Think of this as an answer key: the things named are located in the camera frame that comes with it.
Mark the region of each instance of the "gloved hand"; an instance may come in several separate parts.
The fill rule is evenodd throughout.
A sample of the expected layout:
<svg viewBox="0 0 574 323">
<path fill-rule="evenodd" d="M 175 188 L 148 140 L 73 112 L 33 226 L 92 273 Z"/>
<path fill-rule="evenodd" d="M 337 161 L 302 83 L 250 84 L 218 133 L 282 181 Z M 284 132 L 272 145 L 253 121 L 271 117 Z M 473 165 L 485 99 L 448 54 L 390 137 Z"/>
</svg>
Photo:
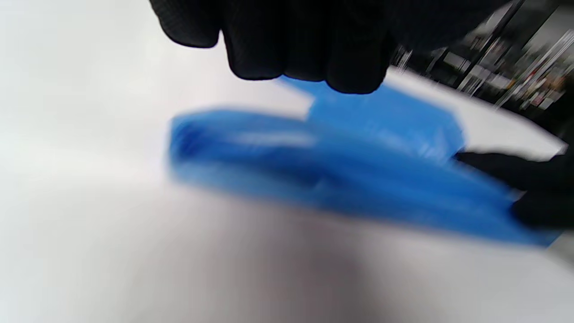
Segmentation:
<svg viewBox="0 0 574 323">
<path fill-rule="evenodd" d="M 176 43 L 210 48 L 223 31 L 242 79 L 321 81 L 343 93 L 376 90 L 397 44 L 451 44 L 509 0 L 150 0 Z"/>
</svg>

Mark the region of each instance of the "blue bag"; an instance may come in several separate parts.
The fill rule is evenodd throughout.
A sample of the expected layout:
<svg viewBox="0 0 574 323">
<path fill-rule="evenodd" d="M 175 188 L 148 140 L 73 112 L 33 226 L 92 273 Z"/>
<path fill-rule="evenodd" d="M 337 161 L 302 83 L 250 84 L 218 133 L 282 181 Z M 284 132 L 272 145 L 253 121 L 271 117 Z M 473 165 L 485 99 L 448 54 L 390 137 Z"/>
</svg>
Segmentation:
<svg viewBox="0 0 574 323">
<path fill-rule="evenodd" d="M 319 92 L 307 121 L 227 110 L 176 117 L 173 173 L 352 216 L 523 244 L 555 238 L 512 218 L 506 187 L 451 160 L 463 139 L 446 111 L 384 87 Z"/>
</svg>

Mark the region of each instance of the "white surface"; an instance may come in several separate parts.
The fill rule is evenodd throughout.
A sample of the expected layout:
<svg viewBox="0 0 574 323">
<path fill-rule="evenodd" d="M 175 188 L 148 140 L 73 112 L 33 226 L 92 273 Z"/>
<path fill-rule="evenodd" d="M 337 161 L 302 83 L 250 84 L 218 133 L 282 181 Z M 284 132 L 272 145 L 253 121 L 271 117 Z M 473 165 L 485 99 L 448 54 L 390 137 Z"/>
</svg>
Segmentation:
<svg viewBox="0 0 574 323">
<path fill-rule="evenodd" d="M 0 3 L 1 322 L 571 322 L 574 274 L 543 250 L 421 233 L 177 186 L 168 122 L 311 100 L 171 43 L 148 3 Z M 548 157 L 520 118 L 412 75 L 475 148 Z"/>
</svg>

